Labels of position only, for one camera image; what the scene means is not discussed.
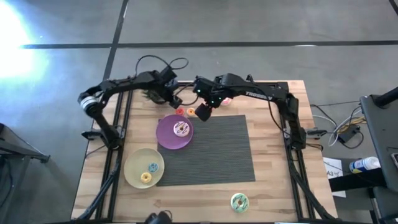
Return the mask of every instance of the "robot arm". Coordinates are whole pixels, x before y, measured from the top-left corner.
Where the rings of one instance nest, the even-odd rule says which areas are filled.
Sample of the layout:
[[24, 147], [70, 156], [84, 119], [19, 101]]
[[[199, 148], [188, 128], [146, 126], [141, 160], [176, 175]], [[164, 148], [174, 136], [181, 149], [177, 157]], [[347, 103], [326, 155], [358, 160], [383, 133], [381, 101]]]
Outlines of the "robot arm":
[[290, 132], [287, 133], [290, 135], [290, 147], [297, 150], [305, 148], [306, 133], [299, 121], [299, 100], [278, 83], [255, 83], [250, 75], [243, 80], [228, 73], [215, 77], [214, 81], [197, 77], [193, 92], [205, 100], [205, 104], [201, 104], [195, 111], [202, 121], [206, 121], [212, 109], [219, 107], [227, 97], [232, 99], [244, 95], [274, 102], [290, 126]]
[[172, 68], [166, 67], [161, 72], [142, 72], [133, 78], [105, 80], [98, 86], [80, 93], [78, 102], [88, 116], [91, 116], [89, 114], [90, 107], [94, 106], [97, 110], [102, 110], [113, 94], [141, 89], [156, 92], [161, 98], [168, 101], [173, 108], [178, 108], [182, 100], [173, 95], [173, 91], [178, 88], [176, 77], [177, 75]]

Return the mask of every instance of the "paper sheet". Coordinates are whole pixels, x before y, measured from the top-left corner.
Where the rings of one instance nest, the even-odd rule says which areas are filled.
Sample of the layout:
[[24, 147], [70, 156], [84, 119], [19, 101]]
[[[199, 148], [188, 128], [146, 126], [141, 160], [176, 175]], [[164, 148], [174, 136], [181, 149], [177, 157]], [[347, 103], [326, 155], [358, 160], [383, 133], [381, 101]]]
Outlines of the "paper sheet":
[[[325, 168], [326, 168], [326, 171], [328, 173], [328, 179], [343, 176], [343, 171], [341, 171], [342, 170], [342, 168], [341, 168], [341, 160], [330, 159], [330, 158], [324, 157], [323, 161], [325, 163]], [[345, 191], [332, 192], [331, 194], [333, 196], [337, 196], [337, 197], [344, 197], [344, 198], [346, 197], [346, 192]]]

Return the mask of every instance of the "yellow donut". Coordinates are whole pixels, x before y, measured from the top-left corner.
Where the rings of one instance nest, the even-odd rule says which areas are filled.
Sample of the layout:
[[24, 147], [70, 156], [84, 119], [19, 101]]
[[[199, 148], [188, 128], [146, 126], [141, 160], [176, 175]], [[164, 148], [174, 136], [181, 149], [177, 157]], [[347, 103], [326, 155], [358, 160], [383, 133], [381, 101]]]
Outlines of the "yellow donut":
[[152, 175], [148, 172], [145, 172], [141, 175], [141, 182], [144, 184], [148, 184], [152, 179]]

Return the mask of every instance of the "concrete floor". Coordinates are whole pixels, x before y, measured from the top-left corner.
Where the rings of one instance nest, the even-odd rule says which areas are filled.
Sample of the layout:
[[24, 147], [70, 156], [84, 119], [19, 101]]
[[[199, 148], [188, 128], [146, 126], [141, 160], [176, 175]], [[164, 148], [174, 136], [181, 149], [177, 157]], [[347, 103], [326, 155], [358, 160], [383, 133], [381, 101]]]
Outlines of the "concrete floor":
[[[123, 0], [20, 0], [0, 2], [5, 34], [0, 52], [0, 122], [51, 155], [32, 161], [9, 223], [48, 223], [70, 218], [87, 141], [80, 133], [92, 121], [77, 96], [98, 84], [109, 49], [16, 49], [19, 44], [111, 43]], [[216, 41], [397, 40], [398, 16], [388, 0], [130, 0], [120, 43]], [[135, 61], [155, 54], [170, 61], [186, 57], [181, 80], [227, 72], [258, 80], [305, 80], [314, 104], [358, 100], [397, 86], [398, 45], [334, 47], [231, 47], [118, 49], [111, 78], [133, 73]], [[146, 59], [141, 70], [161, 69]], [[337, 121], [356, 104], [325, 107]], [[316, 119], [320, 128], [331, 128]], [[366, 127], [355, 150], [339, 144], [326, 157], [374, 155]], [[339, 216], [370, 222], [336, 199]]]

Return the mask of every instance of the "purple plate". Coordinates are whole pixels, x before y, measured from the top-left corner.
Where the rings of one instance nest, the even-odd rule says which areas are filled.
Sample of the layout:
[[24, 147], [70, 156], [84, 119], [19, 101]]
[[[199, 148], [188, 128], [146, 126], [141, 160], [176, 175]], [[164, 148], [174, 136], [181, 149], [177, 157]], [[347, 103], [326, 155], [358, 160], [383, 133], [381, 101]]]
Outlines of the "purple plate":
[[[175, 123], [183, 121], [189, 125], [189, 133], [187, 136], [178, 137], [174, 134]], [[181, 149], [186, 146], [192, 139], [193, 126], [191, 121], [181, 115], [168, 115], [161, 119], [156, 127], [156, 138], [160, 145], [166, 149]]]

